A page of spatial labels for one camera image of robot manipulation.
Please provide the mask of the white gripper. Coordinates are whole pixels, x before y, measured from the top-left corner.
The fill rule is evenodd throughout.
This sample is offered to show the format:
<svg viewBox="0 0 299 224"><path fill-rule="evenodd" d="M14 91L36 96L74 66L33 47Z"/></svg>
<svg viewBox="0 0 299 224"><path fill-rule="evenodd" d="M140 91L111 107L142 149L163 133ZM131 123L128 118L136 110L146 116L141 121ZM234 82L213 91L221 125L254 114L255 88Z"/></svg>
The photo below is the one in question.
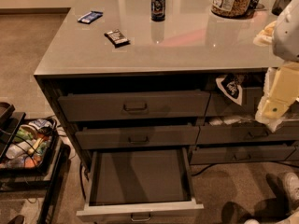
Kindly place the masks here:
<svg viewBox="0 0 299 224"><path fill-rule="evenodd" d="M284 63L276 71L269 96L262 107L262 116L279 119L299 97L299 63Z"/></svg>

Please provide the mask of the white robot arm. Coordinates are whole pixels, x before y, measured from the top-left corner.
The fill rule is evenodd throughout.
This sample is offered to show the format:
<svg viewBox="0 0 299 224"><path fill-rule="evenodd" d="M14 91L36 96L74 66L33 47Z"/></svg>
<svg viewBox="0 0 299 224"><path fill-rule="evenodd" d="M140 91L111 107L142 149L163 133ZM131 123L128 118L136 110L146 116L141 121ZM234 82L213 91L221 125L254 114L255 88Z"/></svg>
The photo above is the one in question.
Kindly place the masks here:
<svg viewBox="0 0 299 224"><path fill-rule="evenodd" d="M278 16L272 48L285 63L276 71L262 116L279 119L299 97L299 0L291 0Z"/></svg>

